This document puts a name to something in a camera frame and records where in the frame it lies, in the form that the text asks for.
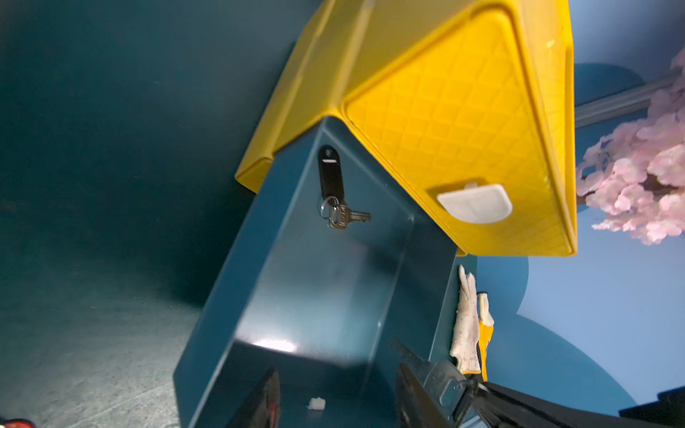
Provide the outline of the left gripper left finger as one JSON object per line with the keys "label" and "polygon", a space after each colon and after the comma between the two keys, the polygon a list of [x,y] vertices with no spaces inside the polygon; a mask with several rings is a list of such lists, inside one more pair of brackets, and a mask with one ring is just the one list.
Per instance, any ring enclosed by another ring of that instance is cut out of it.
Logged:
{"label": "left gripper left finger", "polygon": [[267,370],[227,424],[227,428],[276,428],[281,416],[281,383],[275,367]]}

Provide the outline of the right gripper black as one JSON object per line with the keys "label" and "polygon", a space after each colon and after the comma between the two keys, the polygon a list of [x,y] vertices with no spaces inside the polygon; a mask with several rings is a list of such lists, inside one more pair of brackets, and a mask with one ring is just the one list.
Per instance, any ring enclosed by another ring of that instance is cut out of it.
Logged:
{"label": "right gripper black", "polygon": [[626,408],[617,417],[558,405],[496,383],[466,377],[448,361],[423,360],[398,340],[401,363],[410,367],[451,427],[476,415],[488,427],[683,427],[683,387],[651,403]]}

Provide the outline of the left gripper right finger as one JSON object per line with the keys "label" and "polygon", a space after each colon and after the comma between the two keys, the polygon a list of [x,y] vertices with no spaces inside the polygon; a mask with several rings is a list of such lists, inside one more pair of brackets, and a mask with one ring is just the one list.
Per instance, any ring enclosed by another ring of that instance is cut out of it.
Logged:
{"label": "left gripper right finger", "polygon": [[395,402],[400,428],[450,428],[410,367],[401,363],[395,378]]}

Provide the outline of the yellow drawer cabinet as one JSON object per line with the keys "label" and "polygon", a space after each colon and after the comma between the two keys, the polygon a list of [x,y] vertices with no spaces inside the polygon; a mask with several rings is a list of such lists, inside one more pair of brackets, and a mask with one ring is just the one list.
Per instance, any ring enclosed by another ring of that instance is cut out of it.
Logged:
{"label": "yellow drawer cabinet", "polygon": [[235,177],[334,117],[463,253],[577,253],[566,1],[326,1]]}

